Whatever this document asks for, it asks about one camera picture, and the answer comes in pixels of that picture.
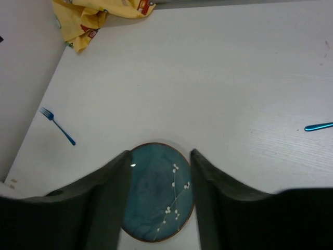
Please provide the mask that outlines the teal ceramic plate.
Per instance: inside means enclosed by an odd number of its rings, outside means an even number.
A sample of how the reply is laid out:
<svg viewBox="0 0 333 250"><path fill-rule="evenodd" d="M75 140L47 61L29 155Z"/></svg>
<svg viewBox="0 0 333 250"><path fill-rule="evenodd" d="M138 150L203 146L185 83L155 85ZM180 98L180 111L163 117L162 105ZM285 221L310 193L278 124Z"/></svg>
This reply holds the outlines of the teal ceramic plate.
<svg viewBox="0 0 333 250"><path fill-rule="evenodd" d="M132 182L122 229L142 242L165 241L181 231L193 212L190 164L164 143L141 144L131 154Z"/></svg>

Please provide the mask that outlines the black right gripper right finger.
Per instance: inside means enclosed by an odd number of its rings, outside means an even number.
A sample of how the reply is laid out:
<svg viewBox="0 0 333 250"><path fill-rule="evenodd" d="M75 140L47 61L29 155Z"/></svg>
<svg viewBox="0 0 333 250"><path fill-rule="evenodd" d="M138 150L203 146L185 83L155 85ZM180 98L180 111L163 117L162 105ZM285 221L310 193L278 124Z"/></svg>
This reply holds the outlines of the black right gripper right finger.
<svg viewBox="0 0 333 250"><path fill-rule="evenodd" d="M332 188L265 193L196 149L190 168L202 249L332 249Z"/></svg>

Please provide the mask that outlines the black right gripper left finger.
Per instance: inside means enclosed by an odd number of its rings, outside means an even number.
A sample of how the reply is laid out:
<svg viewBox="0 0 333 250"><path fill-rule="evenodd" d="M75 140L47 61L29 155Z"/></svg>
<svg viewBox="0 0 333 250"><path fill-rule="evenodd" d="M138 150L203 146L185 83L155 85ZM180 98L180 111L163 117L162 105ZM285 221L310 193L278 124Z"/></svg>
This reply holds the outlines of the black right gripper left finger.
<svg viewBox="0 0 333 250"><path fill-rule="evenodd" d="M46 196L1 198L1 249L116 249L131 184L130 151Z"/></svg>

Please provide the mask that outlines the blue metal spoon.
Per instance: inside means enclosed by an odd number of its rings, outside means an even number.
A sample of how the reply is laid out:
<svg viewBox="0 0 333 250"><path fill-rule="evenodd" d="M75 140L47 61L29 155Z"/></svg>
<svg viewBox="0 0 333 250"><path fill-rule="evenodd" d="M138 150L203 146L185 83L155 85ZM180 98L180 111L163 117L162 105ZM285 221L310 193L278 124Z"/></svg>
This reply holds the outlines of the blue metal spoon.
<svg viewBox="0 0 333 250"><path fill-rule="evenodd" d="M311 131L316 131L316 130L321 130L321 129L326 129L326 128L332 128L332 127L333 127L333 123L329 122L329 123L321 123L321 124L309 125L309 126L306 126L304 128L304 130L306 132L311 132Z"/></svg>

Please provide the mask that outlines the yellow cartoon print placemat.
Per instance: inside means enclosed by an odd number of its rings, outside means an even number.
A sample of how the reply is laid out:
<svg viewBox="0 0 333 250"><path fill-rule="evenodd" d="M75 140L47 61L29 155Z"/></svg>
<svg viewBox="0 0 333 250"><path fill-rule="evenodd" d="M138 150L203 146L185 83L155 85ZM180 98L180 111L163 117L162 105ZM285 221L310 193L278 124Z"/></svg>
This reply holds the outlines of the yellow cartoon print placemat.
<svg viewBox="0 0 333 250"><path fill-rule="evenodd" d="M52 5L64 41L76 53L88 47L109 15L140 19L156 6L149 0L53 0Z"/></svg>

